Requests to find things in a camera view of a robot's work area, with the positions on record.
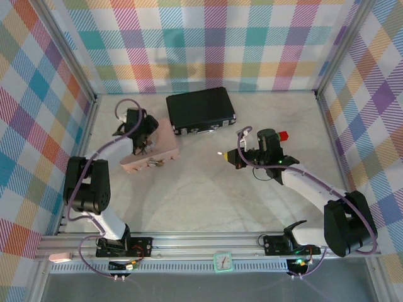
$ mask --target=green clock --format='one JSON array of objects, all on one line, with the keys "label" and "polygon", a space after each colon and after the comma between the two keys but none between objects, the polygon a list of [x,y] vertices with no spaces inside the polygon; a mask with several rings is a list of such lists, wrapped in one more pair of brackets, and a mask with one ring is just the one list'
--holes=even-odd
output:
[{"label": "green clock", "polygon": [[230,272],[233,270],[231,253],[223,252],[214,254],[215,272]]}]

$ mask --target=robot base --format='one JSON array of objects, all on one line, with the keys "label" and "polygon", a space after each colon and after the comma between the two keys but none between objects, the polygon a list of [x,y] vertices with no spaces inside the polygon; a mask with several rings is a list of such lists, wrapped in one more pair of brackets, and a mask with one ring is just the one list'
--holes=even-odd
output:
[{"label": "robot base", "polygon": [[95,253],[95,257],[97,258],[143,258],[151,256],[152,237],[131,237],[130,229],[126,225],[122,239],[111,240],[100,238],[96,242],[96,245],[98,246]]}]

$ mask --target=plaid fabric backdrop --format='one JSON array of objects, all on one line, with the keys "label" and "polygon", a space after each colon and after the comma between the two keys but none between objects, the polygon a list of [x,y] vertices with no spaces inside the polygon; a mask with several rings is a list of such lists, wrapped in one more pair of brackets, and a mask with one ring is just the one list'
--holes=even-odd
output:
[{"label": "plaid fabric backdrop", "polygon": [[0,1],[0,301],[21,301],[89,101],[28,0]]},{"label": "plaid fabric backdrop", "polygon": [[403,297],[403,1],[378,0],[323,102],[352,189],[370,203]]},{"label": "plaid fabric backdrop", "polygon": [[47,0],[107,93],[312,90],[359,1]]}]

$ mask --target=black case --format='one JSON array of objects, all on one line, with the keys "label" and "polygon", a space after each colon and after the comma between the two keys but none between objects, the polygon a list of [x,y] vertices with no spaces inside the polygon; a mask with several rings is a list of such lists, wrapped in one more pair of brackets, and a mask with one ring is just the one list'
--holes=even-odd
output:
[{"label": "black case", "polygon": [[224,87],[168,96],[166,104],[176,135],[216,130],[236,122],[234,108]]}]

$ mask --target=clock face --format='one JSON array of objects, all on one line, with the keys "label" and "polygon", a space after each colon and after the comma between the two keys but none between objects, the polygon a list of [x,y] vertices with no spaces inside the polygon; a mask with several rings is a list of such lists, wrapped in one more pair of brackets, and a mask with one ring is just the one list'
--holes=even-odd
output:
[{"label": "clock face", "polygon": [[214,255],[214,269],[216,272],[232,271],[232,258],[230,253]]}]

